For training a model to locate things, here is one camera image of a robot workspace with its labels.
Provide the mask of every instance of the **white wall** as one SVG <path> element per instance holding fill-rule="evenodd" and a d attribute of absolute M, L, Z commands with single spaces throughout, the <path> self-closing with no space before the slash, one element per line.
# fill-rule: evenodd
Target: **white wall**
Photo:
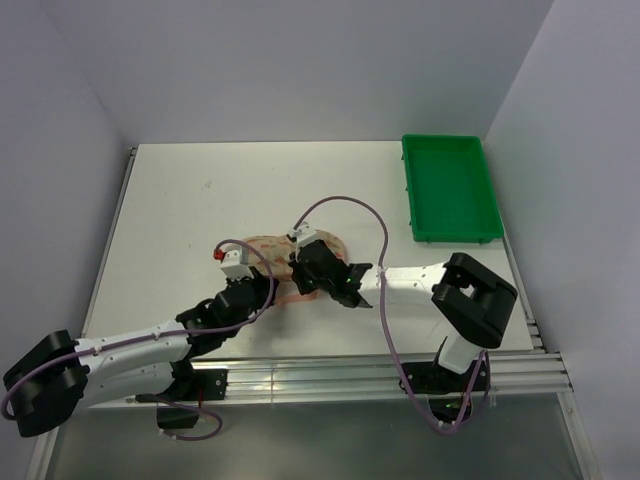
<path fill-rule="evenodd" d="M 487 137 L 509 234 L 608 479 L 640 471 L 640 3 L 556 0 Z"/>
<path fill-rule="evenodd" d="M 84 319 L 125 150 L 61 38 L 33 1 L 0 2 L 0 371 Z M 33 440 L 0 421 L 3 479 Z"/>
<path fill-rule="evenodd" d="M 130 143 L 484 137 L 552 0 L 42 0 Z"/>

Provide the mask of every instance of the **green tray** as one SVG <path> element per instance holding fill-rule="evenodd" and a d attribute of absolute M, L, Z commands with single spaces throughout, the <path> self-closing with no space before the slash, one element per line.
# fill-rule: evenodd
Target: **green tray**
<path fill-rule="evenodd" d="M 488 243 L 504 235 L 478 137 L 405 135 L 402 151 L 416 242 Z"/>

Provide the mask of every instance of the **metal frame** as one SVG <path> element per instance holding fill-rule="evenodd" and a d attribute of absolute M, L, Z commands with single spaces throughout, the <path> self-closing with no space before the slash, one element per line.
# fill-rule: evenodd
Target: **metal frame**
<path fill-rule="evenodd" d="M 124 201 L 129 178 L 135 163 L 137 148 L 132 148 L 116 206 L 107 245 L 91 296 L 82 329 L 84 336 L 100 281 L 109 255 L 116 224 Z M 507 234 L 503 239 L 516 286 L 521 295 L 529 334 L 534 349 L 527 353 L 495 352 L 491 356 L 493 392 L 499 395 L 557 393 L 576 457 L 586 479 L 601 479 L 580 416 L 575 408 L 573 389 L 562 357 L 544 349 L 538 327 L 526 296 L 520 272 Z M 403 355 L 404 361 L 431 361 L 434 355 Z M 391 400 L 406 398 L 400 390 L 397 374 L 388 356 L 356 356 L 335 358 L 304 358 L 290 360 L 233 360 L 194 362 L 197 369 L 229 370 L 227 395 L 220 403 L 301 403 L 330 401 Z M 154 404 L 136 403 L 133 398 L 108 402 L 92 408 L 150 408 Z M 44 480 L 54 452 L 58 429 L 41 435 L 36 443 L 28 480 Z"/>
<path fill-rule="evenodd" d="M 585 480 L 602 480 L 602 472 L 578 412 L 575 396 L 572 392 L 558 393 L 558 401 L 560 402 L 560 408 L 562 409 L 582 478 Z"/>

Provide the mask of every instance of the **white table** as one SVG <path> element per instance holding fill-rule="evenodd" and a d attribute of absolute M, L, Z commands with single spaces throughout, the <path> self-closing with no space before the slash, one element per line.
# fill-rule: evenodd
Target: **white table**
<path fill-rule="evenodd" d="M 127 184 L 87 337 L 149 327 L 224 288 L 211 257 L 223 238 L 281 235 L 316 200 L 350 195 L 374 206 L 390 231 L 387 266 L 418 266 L 466 252 L 514 282 L 502 241 L 426 244 L 412 239 L 399 142 L 141 145 Z M 344 202 L 309 218 L 344 240 L 349 261 L 375 263 L 382 241 L 369 212 Z M 435 308 L 389 306 L 402 353 L 435 352 L 449 331 Z M 501 350 L 532 349 L 520 300 Z M 211 358 L 387 353 L 377 309 L 346 309 L 324 296 L 274 307 Z"/>

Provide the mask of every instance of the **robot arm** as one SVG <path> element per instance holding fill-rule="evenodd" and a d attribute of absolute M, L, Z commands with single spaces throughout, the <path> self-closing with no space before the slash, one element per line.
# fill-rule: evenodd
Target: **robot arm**
<path fill-rule="evenodd" d="M 295 252 L 289 265 L 301 294 L 321 289 L 350 308 L 371 308 L 380 302 L 377 267 L 346 264 L 306 223 L 292 230 L 290 238 Z M 20 434 L 39 435 L 61 425 L 76 408 L 108 400 L 148 392 L 180 400 L 192 393 L 196 376 L 189 359 L 235 337 L 269 298 L 269 279 L 247 265 L 244 249 L 217 251 L 214 256 L 221 260 L 227 287 L 175 320 L 111 338 L 72 340 L 66 331 L 55 332 L 25 355 L 3 378 L 7 390 L 14 390 L 10 404 Z M 425 393 L 460 391 L 461 379 L 468 376 L 478 352 L 500 346 L 516 290 L 462 253 L 446 263 L 388 268 L 384 275 L 386 301 L 435 306 L 455 329 L 426 375 L 435 390 Z M 35 373 L 56 359 L 59 363 Z"/>
<path fill-rule="evenodd" d="M 175 320 L 108 338 L 72 340 L 67 331 L 45 337 L 4 375 L 7 390 L 52 360 L 73 358 L 33 376 L 11 397 L 20 435 L 39 435 L 61 425 L 76 408 L 129 395 L 153 392 L 169 400 L 182 398 L 196 378 L 189 359 L 235 337 L 240 324 L 269 295 L 269 279 L 247 266 L 244 251 L 232 250 L 220 259 L 227 287 Z M 211 329 L 217 333 L 206 332 Z M 94 353 L 73 355 L 82 351 Z"/>
<path fill-rule="evenodd" d="M 380 302 L 380 272 L 370 263 L 347 265 L 306 222 L 289 232 L 296 249 L 289 265 L 301 294 L 316 289 L 346 307 Z M 508 282 L 467 254 L 421 267 L 387 268 L 386 301 L 436 307 L 454 333 L 443 342 L 437 365 L 465 374 L 483 349 L 498 348 L 518 293 Z"/>

